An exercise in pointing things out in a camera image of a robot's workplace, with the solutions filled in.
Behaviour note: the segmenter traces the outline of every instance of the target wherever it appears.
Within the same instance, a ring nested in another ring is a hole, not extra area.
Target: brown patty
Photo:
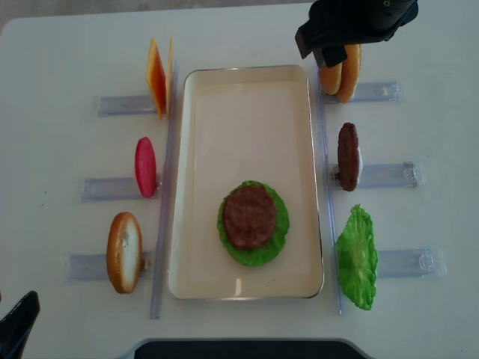
[[[276,207],[261,185],[248,185],[227,198],[223,224],[228,240],[236,249],[263,247],[276,226]]]
[[[339,183],[345,191],[354,191],[359,175],[359,140],[356,126],[345,123],[339,132],[338,166]]]

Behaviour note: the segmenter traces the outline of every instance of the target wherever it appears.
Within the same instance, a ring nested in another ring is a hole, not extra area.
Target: rectangular tray
[[[177,298],[315,296],[323,285],[308,80],[298,66],[205,70],[185,82],[168,288]],[[219,240],[218,209],[246,180],[273,187],[290,230],[250,268]]]

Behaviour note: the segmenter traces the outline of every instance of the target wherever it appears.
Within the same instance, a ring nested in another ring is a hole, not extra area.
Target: black object
[[[344,45],[378,43],[418,15],[417,0],[319,0],[296,32],[301,57],[314,53],[319,67],[347,59]]]
[[[20,359],[40,312],[37,292],[29,292],[0,321],[0,359]]]
[[[333,340],[156,341],[136,350],[135,359],[365,359],[358,349]]]

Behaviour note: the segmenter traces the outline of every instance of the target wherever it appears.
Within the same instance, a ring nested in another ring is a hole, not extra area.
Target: red tomato
[[[148,137],[141,138],[136,145],[135,175],[141,195],[152,197],[156,190],[156,160]]]

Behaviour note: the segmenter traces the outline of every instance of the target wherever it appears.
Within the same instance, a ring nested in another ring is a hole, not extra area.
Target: green lettuce
[[[233,194],[237,189],[247,185],[261,185],[264,187],[264,189],[266,189],[266,192],[272,198],[272,201],[276,207],[276,227],[271,239],[263,247],[255,249],[236,249],[233,247],[233,245],[231,245],[230,241],[228,241],[228,237],[226,236],[226,230],[223,224],[223,207],[225,206],[227,198],[231,196],[231,194]],[[276,258],[276,256],[278,256],[281,249],[283,249],[285,236],[290,228],[290,219],[283,200],[279,197],[274,189],[261,182],[245,181],[231,191],[230,194],[223,200],[223,203],[218,210],[218,221],[216,226],[218,227],[219,238],[228,253],[237,262],[243,264],[244,266],[256,267],[262,266],[263,264],[272,261]]]
[[[346,297],[357,307],[370,310],[376,295],[379,256],[374,245],[373,221],[360,205],[351,216],[336,242],[339,284]]]

